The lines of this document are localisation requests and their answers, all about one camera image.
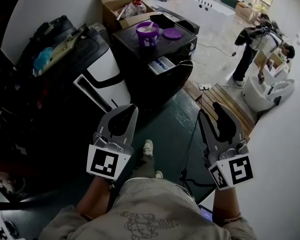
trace person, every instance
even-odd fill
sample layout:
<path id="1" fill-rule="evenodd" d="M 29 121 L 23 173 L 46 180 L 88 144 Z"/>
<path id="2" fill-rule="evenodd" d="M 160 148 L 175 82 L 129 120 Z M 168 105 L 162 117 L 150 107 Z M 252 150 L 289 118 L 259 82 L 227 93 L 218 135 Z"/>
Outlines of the person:
<path id="1" fill-rule="evenodd" d="M 260 25 L 261 26 L 268 26 L 270 23 L 269 17 L 266 14 L 261 14 L 260 16 Z M 259 82 L 263 83 L 265 80 L 264 77 L 264 68 L 267 64 L 268 59 L 270 58 L 271 54 L 279 47 L 281 52 L 287 59 L 293 59 L 295 56 L 295 49 L 292 45 L 289 45 L 285 42 L 282 42 L 280 38 L 278 38 L 274 33 L 267 33 L 262 36 L 257 36 L 253 39 L 251 44 L 246 44 L 245 49 L 242 55 L 242 59 L 240 60 L 238 66 L 236 67 L 234 73 L 232 74 L 233 80 L 239 86 L 244 85 L 244 78 L 245 74 L 253 62 L 256 54 L 258 51 L 262 51 L 264 54 L 264 59 L 262 60 L 260 67 L 259 67 Z"/>
<path id="2" fill-rule="evenodd" d="M 234 188 L 216 189 L 213 221 L 205 219 L 188 191 L 155 172 L 153 143 L 146 140 L 142 165 L 120 190 L 107 212 L 108 183 L 96 177 L 76 208 L 67 207 L 38 240 L 255 240 L 241 216 Z"/>

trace green floor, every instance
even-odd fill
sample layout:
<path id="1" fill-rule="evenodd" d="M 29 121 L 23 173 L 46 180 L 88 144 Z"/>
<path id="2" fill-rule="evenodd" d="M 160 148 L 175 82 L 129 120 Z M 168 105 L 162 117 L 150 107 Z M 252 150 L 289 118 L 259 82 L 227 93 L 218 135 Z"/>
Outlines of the green floor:
<path id="1" fill-rule="evenodd" d="M 156 169 L 163 172 L 165 179 L 179 183 L 180 172 L 184 168 L 186 151 L 193 132 L 199 108 L 192 98 L 182 89 L 165 105 L 155 111 L 141 113 L 136 126 L 133 147 L 135 154 L 143 147 L 146 139 L 154 144 Z M 202 141 L 199 126 L 193 137 L 188 159 L 188 178 L 202 184 L 211 184 L 213 180 L 204 166 L 202 154 L 206 145 Z M 137 155 L 134 155 L 124 169 L 118 185 L 131 173 Z M 20 236 L 25 239 L 38 238 L 41 230 L 62 209 L 76 205 L 84 195 L 93 176 L 80 172 L 46 199 L 44 205 L 25 210 L 7 210 L 3 215 L 17 227 Z M 200 202 L 212 190 L 211 187 L 196 187 L 189 183 L 196 202 Z"/>

